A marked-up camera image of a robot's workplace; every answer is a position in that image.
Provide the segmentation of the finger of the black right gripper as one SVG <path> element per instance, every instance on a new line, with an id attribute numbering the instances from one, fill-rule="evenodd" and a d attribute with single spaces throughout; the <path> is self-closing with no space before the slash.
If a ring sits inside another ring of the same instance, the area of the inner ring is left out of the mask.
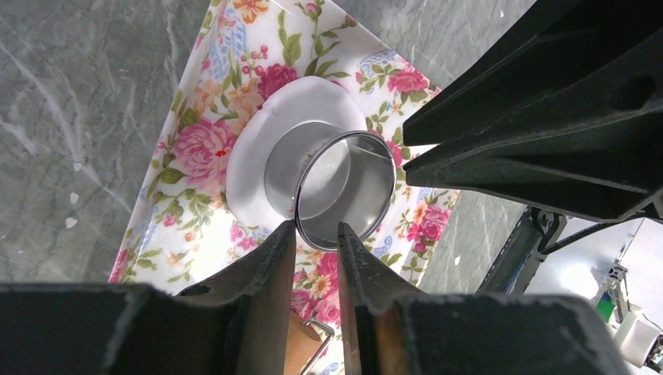
<path id="1" fill-rule="evenodd" d="M 523 109 L 445 136 L 405 172 L 410 185 L 620 222 L 662 195 L 662 105 L 571 123 Z"/>
<path id="2" fill-rule="evenodd" d="M 403 125 L 436 145 L 616 59 L 662 26 L 660 1 L 537 1 L 475 64 Z"/>

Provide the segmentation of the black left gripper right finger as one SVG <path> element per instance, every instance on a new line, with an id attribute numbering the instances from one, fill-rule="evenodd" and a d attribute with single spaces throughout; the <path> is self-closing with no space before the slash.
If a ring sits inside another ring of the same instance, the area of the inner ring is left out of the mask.
<path id="1" fill-rule="evenodd" d="M 348 374 L 625 374 L 594 307 L 566 295 L 430 295 L 338 225 Z"/>

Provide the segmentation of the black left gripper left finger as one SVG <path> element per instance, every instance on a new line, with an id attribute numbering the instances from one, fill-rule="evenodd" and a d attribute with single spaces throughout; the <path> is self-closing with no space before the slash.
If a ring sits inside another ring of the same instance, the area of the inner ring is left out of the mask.
<path id="1" fill-rule="evenodd" d="M 3 284 L 4 374 L 280 374 L 296 254 L 285 221 L 169 295 L 149 284 Z"/>

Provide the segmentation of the wooden rolling pin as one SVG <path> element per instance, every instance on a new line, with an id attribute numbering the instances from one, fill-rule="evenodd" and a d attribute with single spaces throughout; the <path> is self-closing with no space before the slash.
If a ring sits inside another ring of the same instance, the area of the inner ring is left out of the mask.
<path id="1" fill-rule="evenodd" d="M 308 374 L 334 336 L 335 330 L 326 323 L 290 312 L 283 374 Z"/>

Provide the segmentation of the floral print tray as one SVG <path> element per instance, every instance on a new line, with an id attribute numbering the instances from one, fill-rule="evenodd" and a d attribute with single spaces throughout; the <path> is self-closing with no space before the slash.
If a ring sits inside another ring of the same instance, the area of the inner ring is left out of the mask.
<path id="1" fill-rule="evenodd" d="M 390 147 L 396 190 L 365 247 L 418 285 L 458 196 L 411 187 L 403 122 L 439 89 L 331 1 L 213 1 L 188 59 L 110 275 L 176 293 L 261 244 L 263 224 L 228 209 L 227 167 L 240 133 L 278 89 L 305 76 L 346 90 L 363 128 Z"/>

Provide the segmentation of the white dough lump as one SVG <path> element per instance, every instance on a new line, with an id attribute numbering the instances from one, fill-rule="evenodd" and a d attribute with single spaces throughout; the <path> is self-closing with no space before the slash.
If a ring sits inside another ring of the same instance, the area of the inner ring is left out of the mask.
<path id="1" fill-rule="evenodd" d="M 276 90 L 246 124 L 229 156 L 225 192 L 228 209 L 242 225 L 273 230 L 286 220 L 267 200 L 267 160 L 288 131 L 314 121 L 344 131 L 365 128 L 360 103 L 320 77 L 299 78 Z"/>

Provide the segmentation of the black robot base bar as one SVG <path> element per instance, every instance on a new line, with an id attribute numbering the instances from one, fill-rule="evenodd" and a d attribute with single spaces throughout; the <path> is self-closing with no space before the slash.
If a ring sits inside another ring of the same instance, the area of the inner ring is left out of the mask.
<path id="1" fill-rule="evenodd" d="M 567 222 L 568 217 L 565 215 L 527 207 L 477 292 L 522 294 L 549 255 L 591 234 L 616 225 L 595 223 L 561 239 L 561 233 Z"/>

